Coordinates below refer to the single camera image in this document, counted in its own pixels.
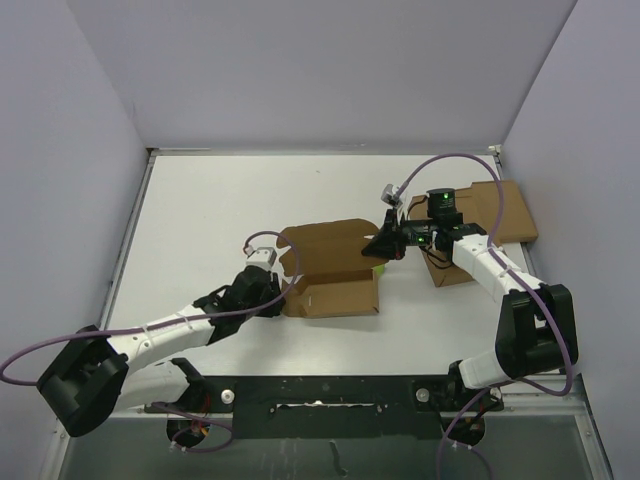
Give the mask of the brown cardboard box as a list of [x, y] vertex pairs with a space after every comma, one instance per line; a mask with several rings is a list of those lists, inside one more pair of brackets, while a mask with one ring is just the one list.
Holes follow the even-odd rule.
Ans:
[[285, 297], [289, 318], [324, 319], [379, 312], [378, 267], [384, 259], [361, 254], [379, 227], [365, 219], [289, 226], [277, 247], [284, 276], [300, 276]]

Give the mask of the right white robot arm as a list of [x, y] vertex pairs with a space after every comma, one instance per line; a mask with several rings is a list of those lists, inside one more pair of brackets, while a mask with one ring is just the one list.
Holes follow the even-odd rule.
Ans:
[[444, 385], [452, 406], [469, 407], [482, 388], [556, 369], [572, 370], [579, 349], [573, 299], [564, 285], [549, 285], [522, 271], [480, 225], [464, 221], [450, 188], [428, 191], [425, 220], [406, 217], [393, 185], [385, 187], [381, 199], [388, 209], [363, 255], [400, 260], [409, 247], [439, 252], [446, 262], [469, 274], [500, 307], [494, 346], [460, 361], [454, 367], [457, 376]]

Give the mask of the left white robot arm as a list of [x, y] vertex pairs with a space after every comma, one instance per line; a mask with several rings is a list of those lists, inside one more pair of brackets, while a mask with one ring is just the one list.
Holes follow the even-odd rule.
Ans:
[[284, 304], [277, 274], [249, 265], [231, 284], [130, 333], [84, 329], [47, 367], [37, 390], [72, 437], [139, 405], [166, 402], [193, 410], [206, 382], [181, 353], [236, 334], [254, 316], [275, 317]]

